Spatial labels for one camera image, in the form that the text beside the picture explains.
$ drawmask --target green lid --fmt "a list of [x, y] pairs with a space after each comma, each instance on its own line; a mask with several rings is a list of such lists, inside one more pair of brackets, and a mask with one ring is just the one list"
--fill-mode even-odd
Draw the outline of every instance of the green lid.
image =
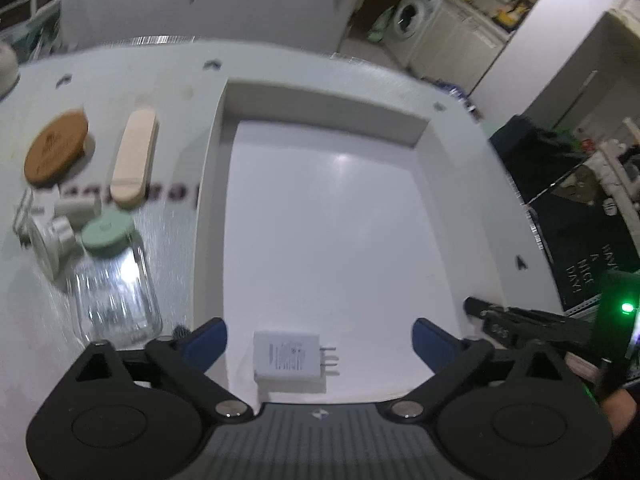
[[105, 209], [82, 229], [82, 244], [90, 253], [115, 253], [129, 244], [129, 235], [135, 230], [129, 213]]

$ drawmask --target plastic lid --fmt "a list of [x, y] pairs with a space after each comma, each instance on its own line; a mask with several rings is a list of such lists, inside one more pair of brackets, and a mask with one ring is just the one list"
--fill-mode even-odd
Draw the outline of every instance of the plastic lid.
[[27, 231], [40, 269], [50, 280], [60, 272], [60, 260], [76, 246], [76, 236], [69, 221], [61, 216], [50, 222], [30, 217]]
[[45, 126], [24, 159], [24, 176], [33, 186], [55, 182], [84, 150], [89, 123], [83, 110], [66, 112]]
[[91, 220], [82, 229], [82, 244], [93, 253], [113, 249], [128, 243], [135, 229], [129, 213], [117, 209], [106, 209], [98, 218]]

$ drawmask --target floor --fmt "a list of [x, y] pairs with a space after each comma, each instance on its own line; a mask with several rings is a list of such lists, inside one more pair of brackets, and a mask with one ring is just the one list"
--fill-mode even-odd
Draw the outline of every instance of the floor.
[[391, 56], [386, 46], [382, 43], [371, 43], [363, 34], [350, 32], [338, 49], [338, 54], [348, 57], [357, 57], [370, 63], [404, 72], [404, 68]]

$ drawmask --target washing machine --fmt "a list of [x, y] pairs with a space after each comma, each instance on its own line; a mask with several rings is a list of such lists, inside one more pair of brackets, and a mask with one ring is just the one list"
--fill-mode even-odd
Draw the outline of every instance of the washing machine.
[[441, 0], [401, 0], [398, 4], [382, 41], [400, 65], [409, 66], [441, 3]]

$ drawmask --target cabinet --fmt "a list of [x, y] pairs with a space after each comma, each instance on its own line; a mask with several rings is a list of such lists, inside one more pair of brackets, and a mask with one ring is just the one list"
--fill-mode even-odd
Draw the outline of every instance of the cabinet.
[[470, 93], [503, 47], [473, 17], [443, 5], [417, 45], [410, 67], [418, 77], [441, 79]]

